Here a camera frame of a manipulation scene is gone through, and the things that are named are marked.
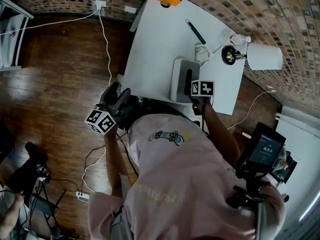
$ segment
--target pink t-shirt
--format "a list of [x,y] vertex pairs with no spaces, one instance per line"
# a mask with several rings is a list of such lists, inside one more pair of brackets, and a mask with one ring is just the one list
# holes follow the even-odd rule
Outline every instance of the pink t-shirt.
[[[146,115],[134,122],[128,142],[139,167],[138,180],[123,204],[134,239],[254,239],[254,213],[226,203],[235,193],[233,187],[245,189],[246,182],[236,177],[196,124],[176,115]],[[263,193],[280,229],[285,216],[281,195],[272,186]],[[104,212],[102,203],[108,207]],[[92,239],[106,239],[110,214],[121,203],[120,198],[102,193],[90,196]]]

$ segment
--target small display screen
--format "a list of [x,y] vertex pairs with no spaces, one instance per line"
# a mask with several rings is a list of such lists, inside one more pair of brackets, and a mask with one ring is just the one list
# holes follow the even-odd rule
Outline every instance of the small display screen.
[[265,135],[261,135],[252,155],[248,159],[251,162],[272,166],[276,156],[278,156],[281,143],[271,139]]

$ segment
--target white desk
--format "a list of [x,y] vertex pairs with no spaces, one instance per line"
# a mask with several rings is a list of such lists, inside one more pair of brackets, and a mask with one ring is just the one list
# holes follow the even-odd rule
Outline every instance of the white desk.
[[[170,97],[174,60],[196,60],[195,44],[200,43],[186,19],[195,26],[211,51],[235,32],[197,5],[182,0],[178,6],[164,8],[157,0],[147,0],[132,43],[122,81],[122,91],[145,98],[172,102]],[[247,52],[247,44],[236,47]],[[245,60],[225,65],[221,55],[213,58],[201,71],[200,80],[215,81],[215,111],[233,113],[244,71]]]

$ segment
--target game controller print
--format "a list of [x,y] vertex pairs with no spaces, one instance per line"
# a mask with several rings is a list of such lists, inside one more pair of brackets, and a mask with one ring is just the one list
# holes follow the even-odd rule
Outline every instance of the game controller print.
[[173,132],[163,132],[162,130],[157,131],[149,137],[149,141],[160,138],[168,139],[170,142],[174,142],[177,146],[180,146],[185,142],[184,138],[175,130]]

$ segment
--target brick wall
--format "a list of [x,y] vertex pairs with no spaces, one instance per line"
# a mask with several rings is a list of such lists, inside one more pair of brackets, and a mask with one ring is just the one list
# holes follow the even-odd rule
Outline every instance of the brick wall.
[[[12,0],[31,13],[90,13],[95,0]],[[145,0],[106,0],[102,14],[132,22],[126,5],[140,8]],[[273,86],[284,105],[320,117],[320,0],[189,0],[256,43],[278,46],[282,70],[244,74],[263,89]]]

